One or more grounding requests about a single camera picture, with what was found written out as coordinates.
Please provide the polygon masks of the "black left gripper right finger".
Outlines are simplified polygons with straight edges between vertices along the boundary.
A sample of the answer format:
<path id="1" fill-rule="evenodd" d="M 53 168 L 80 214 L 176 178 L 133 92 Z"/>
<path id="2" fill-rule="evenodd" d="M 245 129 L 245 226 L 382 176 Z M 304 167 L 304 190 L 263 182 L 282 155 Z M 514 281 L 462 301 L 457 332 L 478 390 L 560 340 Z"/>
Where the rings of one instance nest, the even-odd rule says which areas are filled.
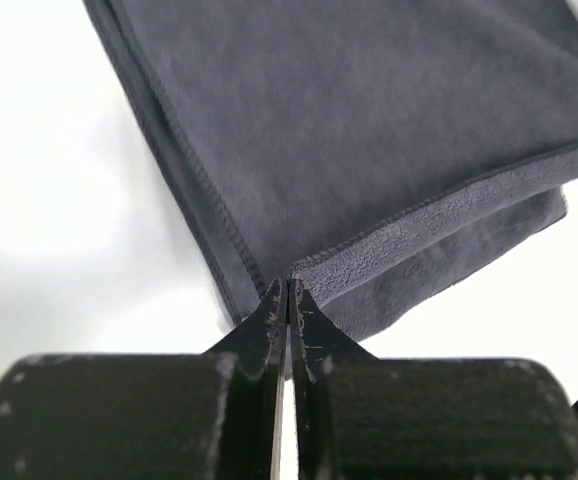
<path id="1" fill-rule="evenodd" d="M 299 280 L 288 322 L 303 479 L 578 479 L 578 410 L 523 358 L 380 359 Z"/>

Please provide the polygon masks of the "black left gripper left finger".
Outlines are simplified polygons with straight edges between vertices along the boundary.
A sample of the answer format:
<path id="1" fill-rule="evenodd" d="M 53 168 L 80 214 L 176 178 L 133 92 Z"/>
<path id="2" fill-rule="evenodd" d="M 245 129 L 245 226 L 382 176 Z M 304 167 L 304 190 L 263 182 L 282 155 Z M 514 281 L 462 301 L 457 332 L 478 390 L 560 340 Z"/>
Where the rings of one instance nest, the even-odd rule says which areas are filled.
<path id="1" fill-rule="evenodd" d="M 288 286 L 199 355 L 40 354 L 0 380 L 0 479 L 275 479 Z"/>

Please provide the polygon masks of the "dark blue-grey towel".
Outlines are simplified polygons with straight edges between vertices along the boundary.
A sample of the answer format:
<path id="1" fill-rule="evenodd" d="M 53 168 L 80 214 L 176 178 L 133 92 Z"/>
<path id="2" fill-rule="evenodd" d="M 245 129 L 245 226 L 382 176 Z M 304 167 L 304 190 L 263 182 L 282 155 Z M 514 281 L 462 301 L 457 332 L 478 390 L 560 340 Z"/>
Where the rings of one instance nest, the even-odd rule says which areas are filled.
<path id="1" fill-rule="evenodd" d="M 564 217 L 564 1 L 89 1 L 238 324 L 304 281 L 363 340 Z"/>

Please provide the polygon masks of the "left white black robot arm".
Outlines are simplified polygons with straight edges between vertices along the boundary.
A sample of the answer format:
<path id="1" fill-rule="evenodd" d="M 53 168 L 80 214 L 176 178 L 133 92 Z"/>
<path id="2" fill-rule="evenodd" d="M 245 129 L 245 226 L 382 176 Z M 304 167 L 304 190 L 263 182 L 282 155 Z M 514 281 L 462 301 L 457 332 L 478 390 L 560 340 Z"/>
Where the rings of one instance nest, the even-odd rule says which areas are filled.
<path id="1" fill-rule="evenodd" d="M 379 359 L 298 280 L 199 355 L 41 354 L 0 380 L 0 479 L 578 479 L 578 401 L 515 358 Z"/>

